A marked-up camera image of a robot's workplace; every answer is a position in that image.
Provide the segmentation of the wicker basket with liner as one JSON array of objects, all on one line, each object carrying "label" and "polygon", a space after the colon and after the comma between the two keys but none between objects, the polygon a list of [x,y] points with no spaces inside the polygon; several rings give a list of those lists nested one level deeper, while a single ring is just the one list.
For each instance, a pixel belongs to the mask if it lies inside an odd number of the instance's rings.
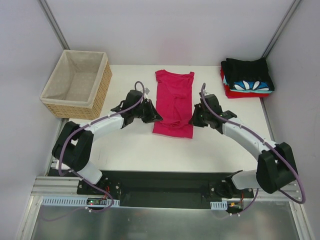
[{"label": "wicker basket with liner", "polygon": [[64,50],[40,100],[57,118],[94,120],[113,74],[105,52]]}]

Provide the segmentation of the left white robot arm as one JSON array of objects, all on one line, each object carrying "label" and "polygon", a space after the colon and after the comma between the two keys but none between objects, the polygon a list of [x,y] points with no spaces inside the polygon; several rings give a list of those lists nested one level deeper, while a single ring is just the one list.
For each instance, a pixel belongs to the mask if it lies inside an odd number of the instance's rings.
[{"label": "left white robot arm", "polygon": [[84,124],[68,121],[55,142],[52,156],[68,170],[89,181],[90,191],[96,195],[102,194],[106,183],[102,180],[101,170],[90,161],[92,145],[99,138],[125,128],[134,119],[140,119],[145,124],[163,120],[152,101],[138,90],[130,90],[126,98],[104,117]]}]

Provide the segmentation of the red t shirt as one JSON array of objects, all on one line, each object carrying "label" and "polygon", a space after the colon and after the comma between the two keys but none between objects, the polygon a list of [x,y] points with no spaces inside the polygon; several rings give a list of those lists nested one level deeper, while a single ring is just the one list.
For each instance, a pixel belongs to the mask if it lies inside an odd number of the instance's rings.
[{"label": "red t shirt", "polygon": [[235,91],[230,89],[226,82],[226,77],[223,69],[220,69],[220,77],[223,83],[223,88],[225,95],[228,99],[240,99],[240,98],[265,98],[268,97],[271,92],[261,92],[261,91],[253,91],[253,90],[240,90]]}]

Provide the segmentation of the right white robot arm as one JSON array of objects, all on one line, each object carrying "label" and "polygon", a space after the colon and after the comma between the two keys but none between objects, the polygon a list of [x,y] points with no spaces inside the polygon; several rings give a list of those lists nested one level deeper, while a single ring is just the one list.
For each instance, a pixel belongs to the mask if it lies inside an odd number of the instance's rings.
[{"label": "right white robot arm", "polygon": [[195,104],[189,123],[217,130],[240,144],[257,161],[255,170],[238,170],[227,176],[217,187],[221,196],[234,198],[243,190],[253,188],[273,194],[296,180],[298,171],[292,148],[285,142],[266,141],[253,130],[246,129],[235,113],[222,110],[214,94],[206,95]]}]

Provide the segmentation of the pink t shirt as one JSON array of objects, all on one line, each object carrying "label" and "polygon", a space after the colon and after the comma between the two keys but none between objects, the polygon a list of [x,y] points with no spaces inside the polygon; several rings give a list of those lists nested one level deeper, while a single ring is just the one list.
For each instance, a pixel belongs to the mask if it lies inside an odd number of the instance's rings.
[{"label": "pink t shirt", "polygon": [[194,72],[178,74],[164,69],[155,72],[157,81],[156,111],[162,117],[154,124],[153,133],[175,138],[193,137],[189,121],[193,115],[192,88]]}]

